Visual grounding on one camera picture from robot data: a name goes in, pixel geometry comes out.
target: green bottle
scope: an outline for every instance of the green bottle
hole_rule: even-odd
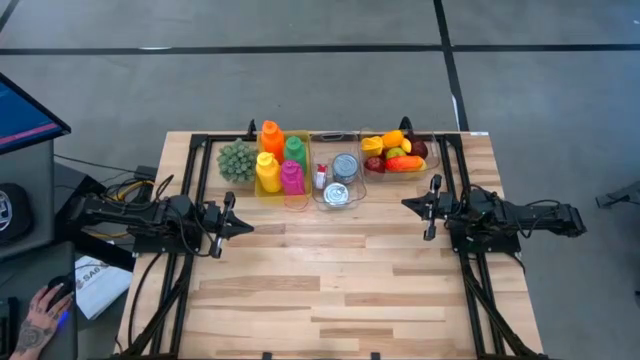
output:
[[[300,167],[307,173],[307,150],[297,136],[291,136],[287,139],[287,145],[284,148],[285,160],[293,160],[300,164]]]

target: human hand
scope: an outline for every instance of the human hand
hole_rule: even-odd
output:
[[[49,311],[47,305],[60,290],[62,284],[47,291],[47,286],[38,290],[29,304],[29,314],[20,326],[18,344],[10,360],[36,360],[49,343],[58,327],[60,316],[73,302],[73,292],[58,301]]]

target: desk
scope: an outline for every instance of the desk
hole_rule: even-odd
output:
[[[166,195],[180,192],[191,134],[167,134],[158,179],[175,178]],[[462,140],[471,182],[502,195],[489,137],[463,133]],[[212,159],[223,145],[214,145]],[[320,211],[311,199],[295,212],[265,205],[252,186],[225,183],[212,160],[205,200],[221,201],[233,190],[236,215],[255,232],[225,242],[220,260],[195,259],[180,358],[260,358],[263,351],[274,358],[369,358],[371,352],[383,358],[475,358],[460,263],[448,232],[440,222],[436,239],[423,241],[425,223],[400,204],[423,195],[436,173],[442,169],[420,182],[369,183],[367,197],[352,210]],[[137,260],[132,289],[152,257]],[[142,288],[135,334],[157,309],[166,257]],[[502,315],[525,344],[541,352],[522,269],[506,255],[487,259]],[[120,326],[122,343],[133,293]],[[485,346],[492,351],[481,313]],[[173,319],[170,313],[163,351]]]

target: orange bottle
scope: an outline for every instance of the orange bottle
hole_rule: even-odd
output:
[[[266,120],[262,124],[260,141],[264,146],[264,151],[275,155],[279,164],[284,162],[284,134],[278,124],[271,120]]]

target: monitor screen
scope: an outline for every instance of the monitor screen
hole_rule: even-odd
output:
[[[0,77],[0,154],[69,133],[69,127],[4,76]]]

